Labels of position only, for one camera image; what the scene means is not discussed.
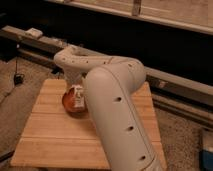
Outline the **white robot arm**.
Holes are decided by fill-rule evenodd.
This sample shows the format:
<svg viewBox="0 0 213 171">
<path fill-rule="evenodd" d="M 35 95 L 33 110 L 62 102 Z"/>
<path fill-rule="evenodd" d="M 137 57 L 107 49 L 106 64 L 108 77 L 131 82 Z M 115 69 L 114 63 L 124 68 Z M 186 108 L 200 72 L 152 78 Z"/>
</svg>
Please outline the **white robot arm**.
<svg viewBox="0 0 213 171">
<path fill-rule="evenodd" d="M 54 55 L 72 85 L 81 81 L 87 109 L 112 171 L 163 171 L 131 98 L 146 80 L 135 58 L 84 56 L 75 46 Z"/>
</svg>

